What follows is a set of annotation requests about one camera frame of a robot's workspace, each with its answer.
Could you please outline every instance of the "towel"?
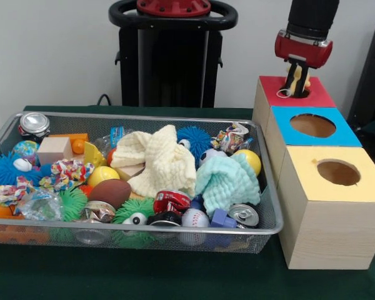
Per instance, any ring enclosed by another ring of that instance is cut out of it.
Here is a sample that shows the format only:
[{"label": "towel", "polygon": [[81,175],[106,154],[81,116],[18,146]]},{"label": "towel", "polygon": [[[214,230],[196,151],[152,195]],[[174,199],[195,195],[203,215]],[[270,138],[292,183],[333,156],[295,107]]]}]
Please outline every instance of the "towel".
[{"label": "towel", "polygon": [[216,156],[197,170],[196,195],[202,194],[211,218],[219,208],[228,211],[237,203],[260,202],[259,183],[244,154]]},{"label": "towel", "polygon": [[177,143],[175,126],[164,126],[154,134],[132,132],[118,142],[112,155],[112,168],[141,163],[146,163],[144,171],[128,181],[134,193],[153,198],[162,189],[194,194],[194,157]]}]

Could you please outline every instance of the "green table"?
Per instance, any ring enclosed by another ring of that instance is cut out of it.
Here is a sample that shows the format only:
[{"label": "green table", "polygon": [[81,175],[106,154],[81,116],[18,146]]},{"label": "green table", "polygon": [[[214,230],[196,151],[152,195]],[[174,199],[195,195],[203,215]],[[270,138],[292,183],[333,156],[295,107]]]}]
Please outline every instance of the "green table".
[{"label": "green table", "polygon": [[[250,119],[250,109],[43,107],[28,111]],[[277,236],[261,254],[0,245],[0,299],[375,299],[367,271],[288,270]]]}]

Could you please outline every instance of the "wire mesh basket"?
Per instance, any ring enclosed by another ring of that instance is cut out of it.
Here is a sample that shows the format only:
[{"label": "wire mesh basket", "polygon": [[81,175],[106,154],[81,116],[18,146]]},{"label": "wire mesh basket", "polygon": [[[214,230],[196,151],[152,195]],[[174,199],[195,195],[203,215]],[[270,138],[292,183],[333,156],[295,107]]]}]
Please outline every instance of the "wire mesh basket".
[{"label": "wire mesh basket", "polygon": [[[0,130],[0,154],[11,152],[14,145],[22,140],[17,127],[19,118],[24,113],[27,112],[10,117]],[[117,126],[147,133],[154,133],[167,124],[175,125],[176,129],[197,126],[207,131],[210,136],[216,136],[232,122],[217,119],[56,112],[43,114],[50,119],[51,134],[88,133],[91,141],[108,135],[110,128]],[[0,243],[259,253],[271,235],[282,229],[283,217],[261,128],[251,121],[238,122],[249,129],[249,134],[254,139],[250,150],[257,153],[262,161],[262,170],[258,176],[261,202],[256,206],[259,215],[257,228],[159,227],[0,219]]]}]

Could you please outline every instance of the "black cable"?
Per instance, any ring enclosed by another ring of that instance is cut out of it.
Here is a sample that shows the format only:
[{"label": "black cable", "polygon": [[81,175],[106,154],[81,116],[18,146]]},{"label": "black cable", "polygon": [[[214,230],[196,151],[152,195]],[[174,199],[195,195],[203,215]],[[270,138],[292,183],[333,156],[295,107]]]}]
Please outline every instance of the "black cable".
[{"label": "black cable", "polygon": [[100,105],[100,104],[101,104],[101,101],[103,100],[103,98],[106,98],[106,99],[107,99],[108,106],[113,105],[113,104],[111,103],[110,97],[109,97],[107,94],[103,94],[103,95],[101,95],[100,98],[99,98],[99,101],[97,102],[96,105]]}]

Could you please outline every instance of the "blue spiky ball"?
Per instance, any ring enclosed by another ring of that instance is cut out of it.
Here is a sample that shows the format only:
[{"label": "blue spiky ball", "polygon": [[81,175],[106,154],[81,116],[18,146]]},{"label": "blue spiky ball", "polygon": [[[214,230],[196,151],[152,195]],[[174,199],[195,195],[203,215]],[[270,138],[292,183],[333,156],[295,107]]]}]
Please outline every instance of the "blue spiky ball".
[{"label": "blue spiky ball", "polygon": [[177,141],[187,139],[190,142],[190,152],[194,156],[194,161],[196,163],[196,169],[199,167],[200,157],[205,152],[211,148],[211,138],[210,135],[198,128],[196,126],[189,126],[181,128],[177,131]]},{"label": "blue spiky ball", "polygon": [[34,169],[29,172],[18,170],[13,164],[18,158],[20,158],[18,154],[0,155],[0,185],[15,186],[18,176],[24,176],[27,180],[32,181],[35,186],[39,185],[39,181],[43,178],[42,172]]}]

